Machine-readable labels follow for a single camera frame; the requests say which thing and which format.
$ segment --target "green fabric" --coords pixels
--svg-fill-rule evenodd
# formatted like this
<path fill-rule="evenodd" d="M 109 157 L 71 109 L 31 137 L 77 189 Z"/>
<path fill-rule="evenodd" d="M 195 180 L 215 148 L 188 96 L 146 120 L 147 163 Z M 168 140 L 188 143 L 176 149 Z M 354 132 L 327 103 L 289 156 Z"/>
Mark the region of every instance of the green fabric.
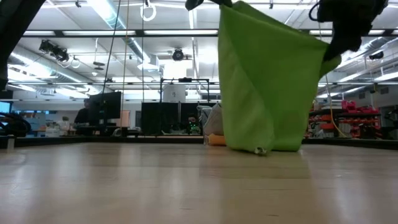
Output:
<path fill-rule="evenodd" d="M 226 143 L 233 149 L 297 151 L 328 44 L 244 2 L 221 6 L 218 54 Z"/>

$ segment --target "light wood surface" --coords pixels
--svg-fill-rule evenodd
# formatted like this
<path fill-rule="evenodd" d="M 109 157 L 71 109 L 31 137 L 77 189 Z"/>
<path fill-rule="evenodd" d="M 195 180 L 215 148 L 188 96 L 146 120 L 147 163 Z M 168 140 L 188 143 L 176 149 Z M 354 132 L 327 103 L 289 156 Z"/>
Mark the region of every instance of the light wood surface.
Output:
<path fill-rule="evenodd" d="M 0 154 L 0 223 L 393 223 L 398 152 L 303 146 L 269 157 L 182 144 Z"/>

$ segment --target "desk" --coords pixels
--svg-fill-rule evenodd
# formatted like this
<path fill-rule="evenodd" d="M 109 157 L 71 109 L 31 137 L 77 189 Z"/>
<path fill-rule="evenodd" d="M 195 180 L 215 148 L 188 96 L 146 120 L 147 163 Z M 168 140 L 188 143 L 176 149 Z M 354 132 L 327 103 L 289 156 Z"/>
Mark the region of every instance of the desk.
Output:
<path fill-rule="evenodd" d="M 38 137 L 39 132 L 43 132 L 45 134 L 45 130 L 32 130 L 33 136 Z"/>
<path fill-rule="evenodd" d="M 127 136 L 134 136 L 135 138 L 138 138 L 138 136 L 142 135 L 142 131 L 138 130 L 128 130 L 127 131 Z"/>
<path fill-rule="evenodd" d="M 76 133 L 81 133 L 83 132 L 82 135 L 100 135 L 100 136 L 111 136 L 113 132 L 120 127 L 118 126 L 82 126 L 76 128 Z M 127 128 L 122 127 L 122 137 L 127 136 Z"/>

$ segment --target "computer monitor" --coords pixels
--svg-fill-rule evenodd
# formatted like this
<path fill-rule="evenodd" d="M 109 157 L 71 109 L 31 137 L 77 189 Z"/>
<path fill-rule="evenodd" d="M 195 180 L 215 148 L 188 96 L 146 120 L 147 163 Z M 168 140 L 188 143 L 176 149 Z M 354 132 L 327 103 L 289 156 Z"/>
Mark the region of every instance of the computer monitor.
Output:
<path fill-rule="evenodd" d="M 90 120 L 120 118 L 121 98 L 121 92 L 91 95 L 88 117 Z"/>

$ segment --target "wall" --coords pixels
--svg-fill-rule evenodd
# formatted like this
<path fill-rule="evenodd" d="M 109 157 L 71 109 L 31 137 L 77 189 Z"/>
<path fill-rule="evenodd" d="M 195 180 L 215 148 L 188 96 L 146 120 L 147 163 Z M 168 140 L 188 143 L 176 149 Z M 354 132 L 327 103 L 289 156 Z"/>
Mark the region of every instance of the wall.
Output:
<path fill-rule="evenodd" d="M 337 82 L 338 80 L 341 80 L 342 78 L 347 76 L 347 73 L 345 72 L 329 72 L 328 74 L 328 81 L 331 82 Z M 326 82 L 326 75 L 324 75 L 319 82 Z"/>
<path fill-rule="evenodd" d="M 14 99 L 18 100 L 69 100 L 70 97 L 56 93 L 54 96 L 45 96 L 40 93 L 32 92 L 32 91 L 24 91 L 18 90 L 14 91 L 14 95 L 12 96 Z"/>
<path fill-rule="evenodd" d="M 12 110 L 52 110 L 58 111 L 51 115 L 53 119 L 61 120 L 62 116 L 68 116 L 70 121 L 76 118 L 78 110 L 83 108 L 82 101 L 52 102 L 52 101 L 16 101 Z M 136 126 L 136 111 L 141 110 L 141 103 L 124 102 L 123 110 L 130 111 L 130 128 Z"/>
<path fill-rule="evenodd" d="M 365 98 L 359 99 L 359 93 L 363 93 L 363 91 L 358 91 L 352 93 L 350 95 L 346 95 L 346 100 L 353 100 L 356 102 L 357 106 L 367 106 L 371 105 L 371 94 L 369 90 L 365 92 Z M 382 106 L 394 106 L 398 105 L 398 86 L 389 86 L 389 93 L 381 95 L 380 92 L 376 92 L 372 94 L 374 106 L 379 108 Z"/>

